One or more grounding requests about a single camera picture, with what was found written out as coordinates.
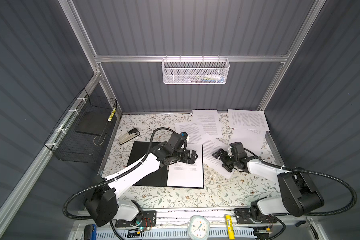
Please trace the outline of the beige black clip folder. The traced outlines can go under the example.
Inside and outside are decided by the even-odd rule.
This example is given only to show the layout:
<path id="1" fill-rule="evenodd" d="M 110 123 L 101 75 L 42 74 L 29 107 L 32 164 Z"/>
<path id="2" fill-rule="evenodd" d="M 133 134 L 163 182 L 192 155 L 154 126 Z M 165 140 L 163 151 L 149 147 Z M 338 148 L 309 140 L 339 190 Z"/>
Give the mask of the beige black clip folder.
<path id="1" fill-rule="evenodd" d="M 153 154 L 136 170 L 125 176 L 131 186 L 167 187 L 169 167 L 160 167 L 160 162 Z"/>

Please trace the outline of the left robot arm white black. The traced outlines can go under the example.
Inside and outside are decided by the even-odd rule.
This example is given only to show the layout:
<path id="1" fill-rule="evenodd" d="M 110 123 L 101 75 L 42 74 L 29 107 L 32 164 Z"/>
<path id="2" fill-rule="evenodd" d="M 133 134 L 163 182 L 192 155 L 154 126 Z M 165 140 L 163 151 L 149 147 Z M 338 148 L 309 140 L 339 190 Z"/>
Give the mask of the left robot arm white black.
<path id="1" fill-rule="evenodd" d="M 177 162 L 194 164 L 197 152 L 187 149 L 189 136 L 185 132 L 173 133 L 166 142 L 153 146 L 149 142 L 145 155 L 124 170 L 105 178 L 98 178 L 103 186 L 87 192 L 84 205 L 98 227 L 112 220 L 123 220 L 139 226 L 144 210 L 136 201 L 119 201 L 123 193 L 145 176 Z"/>

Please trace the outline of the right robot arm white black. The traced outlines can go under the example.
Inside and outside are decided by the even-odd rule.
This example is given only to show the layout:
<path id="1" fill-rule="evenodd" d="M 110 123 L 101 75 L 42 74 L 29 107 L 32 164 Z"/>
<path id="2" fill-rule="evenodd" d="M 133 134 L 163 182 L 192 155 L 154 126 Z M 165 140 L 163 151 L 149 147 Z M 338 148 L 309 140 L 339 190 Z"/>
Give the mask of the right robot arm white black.
<path id="1" fill-rule="evenodd" d="M 212 154 L 222 161 L 226 171 L 235 169 L 240 173 L 254 174 L 279 185 L 279 197 L 265 197 L 251 203 L 249 215 L 254 223 L 260 223 L 269 215 L 300 217 L 324 206 L 324 198 L 309 174 L 271 166 L 240 142 L 231 143 L 229 149 L 230 154 L 223 149 Z"/>

